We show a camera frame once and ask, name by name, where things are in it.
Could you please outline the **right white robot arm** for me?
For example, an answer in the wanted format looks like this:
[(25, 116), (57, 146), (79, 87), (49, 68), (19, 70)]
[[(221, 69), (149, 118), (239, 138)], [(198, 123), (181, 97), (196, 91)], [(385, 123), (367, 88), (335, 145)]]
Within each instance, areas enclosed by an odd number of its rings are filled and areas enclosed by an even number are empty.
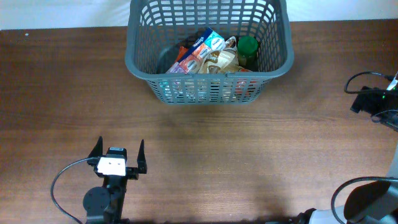
[[(397, 87), (382, 90), (363, 86), (356, 92), (351, 111), (364, 111), (375, 123), (397, 131)], [(358, 182), (343, 206), (335, 205), (338, 194)], [(385, 177), (357, 177), (340, 185), (332, 195), (329, 210), (308, 209), (290, 223), (397, 223), (397, 152)]]

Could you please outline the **red spaghetti packet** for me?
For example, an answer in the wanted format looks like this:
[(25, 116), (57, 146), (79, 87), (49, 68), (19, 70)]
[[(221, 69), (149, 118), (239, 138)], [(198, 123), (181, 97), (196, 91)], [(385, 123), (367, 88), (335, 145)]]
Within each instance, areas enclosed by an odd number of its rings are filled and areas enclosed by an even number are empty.
[(188, 49), (180, 47), (176, 61), (167, 70), (167, 73), (234, 73), (251, 72), (238, 63), (238, 56), (233, 50), (213, 50), (199, 63), (193, 55), (185, 56)]

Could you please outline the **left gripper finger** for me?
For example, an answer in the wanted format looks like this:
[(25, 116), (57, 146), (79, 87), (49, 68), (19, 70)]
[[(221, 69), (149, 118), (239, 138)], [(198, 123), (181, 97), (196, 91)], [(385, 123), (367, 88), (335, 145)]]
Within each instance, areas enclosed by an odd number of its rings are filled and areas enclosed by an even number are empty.
[(146, 156), (144, 152), (144, 140), (141, 141), (139, 152), (137, 155), (137, 165), (138, 165), (138, 171), (140, 174), (146, 174), (147, 173), (147, 162), (146, 162)]
[(88, 165), (97, 165), (100, 158), (103, 156), (103, 137), (100, 136), (97, 140), (95, 147), (92, 149), (88, 156)]

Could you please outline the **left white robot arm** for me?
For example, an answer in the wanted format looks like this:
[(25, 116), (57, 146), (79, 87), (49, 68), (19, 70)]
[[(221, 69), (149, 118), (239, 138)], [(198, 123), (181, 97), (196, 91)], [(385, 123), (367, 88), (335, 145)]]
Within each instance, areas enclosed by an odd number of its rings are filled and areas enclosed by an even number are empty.
[(88, 156), (88, 165), (95, 174), (103, 179), (103, 184), (93, 187), (83, 198), (87, 223), (126, 224), (130, 219), (123, 218), (124, 198), (127, 182), (137, 180), (147, 173), (147, 162), (144, 153), (144, 141), (141, 141), (137, 155), (137, 167), (128, 167), (127, 149), (110, 147), (103, 152), (103, 138), (99, 137), (95, 147)]

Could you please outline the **green lid spice jar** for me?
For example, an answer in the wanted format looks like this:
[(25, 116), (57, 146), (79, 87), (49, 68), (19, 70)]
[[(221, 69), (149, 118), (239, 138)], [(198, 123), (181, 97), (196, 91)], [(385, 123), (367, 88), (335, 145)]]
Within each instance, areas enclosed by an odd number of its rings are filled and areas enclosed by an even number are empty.
[(240, 66), (251, 66), (256, 60), (258, 48), (258, 41), (254, 37), (248, 35), (241, 36), (237, 44)]

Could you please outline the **grey plastic shopping basket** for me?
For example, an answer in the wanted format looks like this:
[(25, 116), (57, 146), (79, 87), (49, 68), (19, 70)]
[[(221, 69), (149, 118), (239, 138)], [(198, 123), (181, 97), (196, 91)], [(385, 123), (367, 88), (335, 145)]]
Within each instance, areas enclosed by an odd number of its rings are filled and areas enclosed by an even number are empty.
[[(251, 36), (259, 45), (247, 72), (170, 73), (180, 47), (206, 29), (223, 38)], [(245, 104), (287, 73), (294, 49), (284, 0), (132, 1), (125, 63), (159, 100), (171, 105)]]

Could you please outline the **brown white snack bag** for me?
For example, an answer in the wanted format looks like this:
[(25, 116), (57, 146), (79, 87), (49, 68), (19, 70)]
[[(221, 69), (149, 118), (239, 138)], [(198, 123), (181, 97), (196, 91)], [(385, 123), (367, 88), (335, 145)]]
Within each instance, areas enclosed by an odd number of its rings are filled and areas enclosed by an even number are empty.
[[(199, 73), (223, 74), (240, 72), (238, 55), (235, 49), (214, 50), (204, 59)], [(209, 102), (231, 103), (236, 101), (236, 94), (233, 91), (234, 80), (230, 78), (211, 78), (207, 83), (205, 80), (198, 81), (198, 96), (209, 98)]]

